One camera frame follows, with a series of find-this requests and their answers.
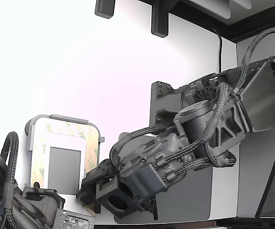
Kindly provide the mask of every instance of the bolt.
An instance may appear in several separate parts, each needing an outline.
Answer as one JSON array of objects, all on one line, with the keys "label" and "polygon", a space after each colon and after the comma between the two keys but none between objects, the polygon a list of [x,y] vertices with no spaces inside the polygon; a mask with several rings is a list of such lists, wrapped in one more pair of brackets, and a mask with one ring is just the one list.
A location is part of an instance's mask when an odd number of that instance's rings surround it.
[{"label": "bolt", "polygon": [[142,163],[142,164],[145,164],[145,163],[146,163],[146,159],[143,158],[143,157],[141,157],[141,163]]}]

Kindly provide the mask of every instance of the black braided cable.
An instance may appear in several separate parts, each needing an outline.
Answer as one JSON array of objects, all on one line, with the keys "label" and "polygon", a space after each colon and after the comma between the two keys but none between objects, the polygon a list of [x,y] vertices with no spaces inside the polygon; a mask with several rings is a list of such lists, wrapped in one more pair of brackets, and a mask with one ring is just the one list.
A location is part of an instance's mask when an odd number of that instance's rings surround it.
[{"label": "black braided cable", "polygon": [[195,161],[192,161],[192,162],[182,166],[181,168],[178,168],[177,170],[175,170],[175,175],[181,176],[181,175],[187,173],[188,171],[190,171],[192,169],[196,169],[200,166],[211,166],[211,165],[212,164],[208,158],[202,157],[202,158],[199,158]]},{"label": "black braided cable", "polygon": [[275,33],[275,28],[270,28],[268,30],[263,31],[262,33],[260,33],[259,35],[257,35],[255,37],[255,39],[252,41],[252,43],[249,45],[245,56],[243,58],[242,61],[242,66],[241,66],[241,75],[240,78],[237,82],[237,84],[234,86],[234,92],[236,94],[238,94],[241,90],[241,88],[243,87],[244,81],[246,79],[247,73],[248,73],[248,67],[249,67],[249,63],[250,63],[250,59],[251,59],[251,55],[253,53],[253,51],[255,50],[257,44],[267,35]]},{"label": "black braided cable", "polygon": [[156,131],[155,126],[146,127],[146,128],[134,131],[132,133],[129,133],[128,135],[123,137],[121,140],[116,142],[110,150],[110,155],[109,155],[110,163],[109,163],[109,169],[108,169],[109,176],[112,176],[115,173],[115,171],[117,171],[117,168],[118,168],[118,164],[116,161],[117,156],[119,155],[121,149],[125,146],[125,144],[127,144],[134,138],[137,138],[146,134],[151,134],[151,133],[154,133],[155,131]]},{"label": "black braided cable", "polygon": [[221,119],[224,112],[225,106],[229,98],[229,85],[226,82],[220,84],[220,93],[217,100],[217,105],[215,107],[213,117],[217,120]]},{"label": "black braided cable", "polygon": [[[19,147],[18,134],[16,132],[10,132],[6,137],[6,140],[2,149],[2,151],[8,151],[8,154],[10,154],[6,178],[5,178],[5,184],[7,183],[15,184],[14,176],[15,176],[15,169],[16,169],[17,158],[18,158],[18,147]],[[17,226],[13,218],[13,212],[12,212],[13,196],[12,197],[4,196],[3,198],[11,199],[10,201],[11,208],[4,209],[4,214],[2,218],[2,223],[0,225],[0,229],[4,229],[6,225],[11,229],[19,229],[19,227]]]},{"label": "black braided cable", "polygon": [[199,147],[201,147],[204,144],[205,144],[205,141],[198,139],[195,142],[193,142],[192,144],[190,144],[189,146],[183,148],[182,150],[165,156],[165,158],[164,158],[165,162],[168,163],[169,161],[179,159],[179,158],[191,153],[192,151],[198,149]]}]

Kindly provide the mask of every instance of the robotic arm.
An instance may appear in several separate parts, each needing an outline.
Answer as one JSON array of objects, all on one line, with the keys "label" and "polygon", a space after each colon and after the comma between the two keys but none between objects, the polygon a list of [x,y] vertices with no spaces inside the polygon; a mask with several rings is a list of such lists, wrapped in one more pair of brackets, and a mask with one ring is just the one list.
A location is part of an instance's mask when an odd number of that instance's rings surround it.
[{"label": "robotic arm", "polygon": [[[256,45],[271,33],[275,28],[254,39],[240,68],[204,76],[176,90],[153,83],[150,127],[115,143],[109,159],[83,179],[77,199],[100,204],[119,218],[148,211],[157,219],[156,194],[168,191],[191,170],[232,167],[232,146],[253,133],[275,129],[275,57],[249,64]],[[120,154],[132,139],[147,134],[156,137]],[[77,223],[93,228],[93,217],[63,210],[64,199],[56,190],[35,184],[22,192],[14,179],[17,155],[18,136],[11,132],[0,154],[1,229],[71,228]]]},{"label": "robotic arm", "polygon": [[[150,127],[128,134],[110,151],[110,158],[89,172],[77,198],[99,203],[123,218],[149,211],[157,219],[155,195],[181,181],[190,170],[231,167],[228,150],[249,135],[275,129],[275,57],[249,65],[258,35],[242,66],[204,76],[177,90],[155,82],[151,90]],[[124,156],[130,140],[156,134]]]}]

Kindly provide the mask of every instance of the shelf bracket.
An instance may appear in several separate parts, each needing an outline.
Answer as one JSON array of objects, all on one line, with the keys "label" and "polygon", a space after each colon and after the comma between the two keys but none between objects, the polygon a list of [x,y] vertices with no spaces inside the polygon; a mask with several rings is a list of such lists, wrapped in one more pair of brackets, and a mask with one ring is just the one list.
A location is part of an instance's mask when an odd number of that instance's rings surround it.
[{"label": "shelf bracket", "polygon": [[166,37],[168,35],[168,13],[179,0],[153,0],[151,16],[151,33]]},{"label": "shelf bracket", "polygon": [[96,0],[95,14],[110,19],[114,14],[115,0]]},{"label": "shelf bracket", "polygon": [[[153,0],[151,15],[151,33],[166,37],[168,35],[168,13],[179,0]],[[96,0],[95,14],[110,19],[114,14],[115,0]]]}]

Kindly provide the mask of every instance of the white wall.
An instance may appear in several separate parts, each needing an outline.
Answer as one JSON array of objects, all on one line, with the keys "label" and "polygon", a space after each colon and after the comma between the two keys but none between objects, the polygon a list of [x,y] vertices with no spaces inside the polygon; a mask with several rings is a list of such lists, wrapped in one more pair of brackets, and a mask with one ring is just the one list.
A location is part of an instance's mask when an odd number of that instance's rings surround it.
[{"label": "white wall", "polygon": [[[103,160],[121,132],[148,126],[153,82],[177,88],[217,71],[218,38],[203,28],[169,15],[162,39],[150,33],[150,5],[116,0],[109,20],[94,10],[95,0],[0,1],[0,150],[16,131],[20,187],[34,116],[88,119],[106,137]],[[223,70],[237,66],[234,43],[223,40],[222,56]]]}]

